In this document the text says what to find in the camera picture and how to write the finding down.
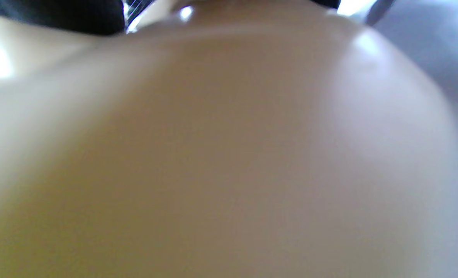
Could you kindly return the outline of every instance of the gray background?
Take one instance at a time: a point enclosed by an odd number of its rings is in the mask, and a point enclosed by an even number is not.
[[[397,0],[375,28],[444,89],[458,130],[458,0]],[[458,155],[434,277],[458,278]]]

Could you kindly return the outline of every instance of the beige surface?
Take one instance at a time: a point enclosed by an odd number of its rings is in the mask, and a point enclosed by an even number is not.
[[[29,26],[0,17],[0,82],[56,64],[99,37]]]
[[[432,81],[308,1],[192,9],[0,87],[0,277],[426,278]]]

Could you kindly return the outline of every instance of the black object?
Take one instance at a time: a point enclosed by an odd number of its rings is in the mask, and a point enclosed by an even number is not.
[[[121,0],[0,0],[0,15],[94,35],[112,35],[125,27]]]
[[[322,6],[334,8],[334,9],[337,9],[341,3],[341,0],[312,0],[312,1]]]

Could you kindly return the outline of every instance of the curved plastic surface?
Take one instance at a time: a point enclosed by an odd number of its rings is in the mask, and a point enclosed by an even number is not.
[[[432,81],[308,1],[182,12],[0,87],[0,277],[426,278]]]

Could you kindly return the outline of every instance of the black fabric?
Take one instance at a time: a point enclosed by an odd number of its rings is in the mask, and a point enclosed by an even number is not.
[[[95,35],[124,30],[121,0],[0,0],[0,15]]]

